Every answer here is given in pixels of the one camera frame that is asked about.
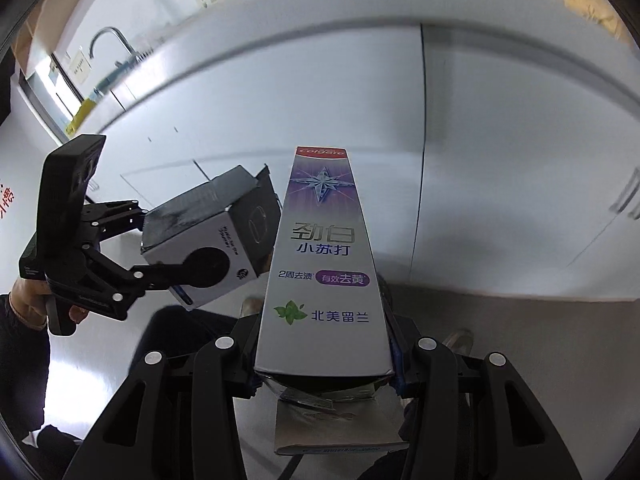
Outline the person's left forearm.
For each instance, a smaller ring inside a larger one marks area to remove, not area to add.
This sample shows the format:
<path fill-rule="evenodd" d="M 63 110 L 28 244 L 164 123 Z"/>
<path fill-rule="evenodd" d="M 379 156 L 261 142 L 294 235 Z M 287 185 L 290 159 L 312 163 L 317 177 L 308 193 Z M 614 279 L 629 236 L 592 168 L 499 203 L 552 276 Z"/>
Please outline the person's left forearm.
<path fill-rule="evenodd" d="M 0 334 L 1 416 L 17 441 L 40 429 L 50 364 L 47 329 L 25 325 L 1 296 Z"/>

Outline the person's left hand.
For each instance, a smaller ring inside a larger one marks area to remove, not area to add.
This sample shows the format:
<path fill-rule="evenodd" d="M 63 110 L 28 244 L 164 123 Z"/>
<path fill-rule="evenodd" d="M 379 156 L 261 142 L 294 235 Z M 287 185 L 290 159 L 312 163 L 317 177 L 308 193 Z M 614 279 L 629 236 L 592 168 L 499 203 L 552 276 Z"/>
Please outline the person's left hand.
<path fill-rule="evenodd" d="M 45 281 L 17 278 L 9 293 L 12 311 L 32 330 L 43 330 L 48 324 L 47 300 L 52 296 Z"/>

